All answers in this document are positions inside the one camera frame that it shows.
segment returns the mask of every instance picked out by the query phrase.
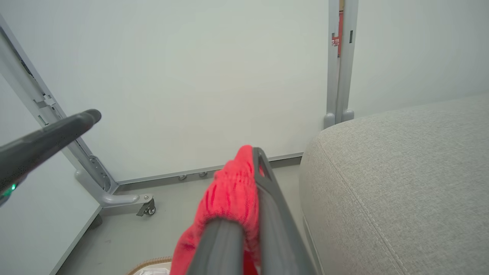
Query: gray sofa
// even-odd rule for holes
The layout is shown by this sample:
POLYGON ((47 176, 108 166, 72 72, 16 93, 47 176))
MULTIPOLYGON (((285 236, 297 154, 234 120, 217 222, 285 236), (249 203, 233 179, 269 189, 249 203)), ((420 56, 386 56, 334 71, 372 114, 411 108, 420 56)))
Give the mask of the gray sofa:
POLYGON ((489 94, 324 130, 300 199, 324 274, 489 274, 489 94))

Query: red cloth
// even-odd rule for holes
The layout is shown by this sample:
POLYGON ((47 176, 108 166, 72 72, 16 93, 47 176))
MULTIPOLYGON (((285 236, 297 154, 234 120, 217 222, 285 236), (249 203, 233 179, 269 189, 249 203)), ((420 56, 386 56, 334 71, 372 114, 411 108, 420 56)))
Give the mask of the red cloth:
POLYGON ((185 275, 207 222, 214 218, 236 221, 243 226, 245 275, 258 275, 260 265, 258 189, 254 180, 253 148, 241 147, 234 160, 214 174, 199 203, 194 223, 180 237, 173 253, 172 275, 185 275))

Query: caster wheel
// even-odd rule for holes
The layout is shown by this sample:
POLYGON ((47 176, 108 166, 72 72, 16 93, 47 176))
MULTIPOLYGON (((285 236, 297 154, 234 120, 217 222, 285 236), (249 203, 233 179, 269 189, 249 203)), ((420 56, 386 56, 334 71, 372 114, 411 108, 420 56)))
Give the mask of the caster wheel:
POLYGON ((92 224, 89 226, 89 230, 94 230, 102 224, 102 217, 98 214, 93 220, 92 224))
POLYGON ((136 214, 138 216, 148 215, 151 216, 156 212, 155 200, 151 199, 149 202, 143 204, 139 212, 136 214))
POLYGON ((151 216, 156 212, 156 207, 148 209, 147 212, 145 212, 146 215, 151 216))

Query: white whiteboard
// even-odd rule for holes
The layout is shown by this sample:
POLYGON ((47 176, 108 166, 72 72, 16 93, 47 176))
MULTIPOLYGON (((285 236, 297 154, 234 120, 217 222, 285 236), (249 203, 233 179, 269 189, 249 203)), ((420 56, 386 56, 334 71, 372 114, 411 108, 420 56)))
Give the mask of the white whiteboard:
POLYGON ((355 117, 489 90, 489 1, 359 1, 355 117))
MULTIPOLYGON (((40 129, 0 75, 0 146, 40 129)), ((0 207, 2 274, 50 274, 99 203, 59 152, 29 173, 0 207)))
POLYGON ((328 1, 2 0, 63 110, 116 181, 303 152, 326 114, 328 1))

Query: sticker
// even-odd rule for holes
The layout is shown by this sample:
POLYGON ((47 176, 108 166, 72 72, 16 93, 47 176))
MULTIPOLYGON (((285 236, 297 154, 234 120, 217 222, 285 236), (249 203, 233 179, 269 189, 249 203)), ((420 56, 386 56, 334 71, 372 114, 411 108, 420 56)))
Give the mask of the sticker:
POLYGON ((333 37, 333 39, 331 39, 331 46, 338 46, 339 45, 339 36, 337 37, 333 37))

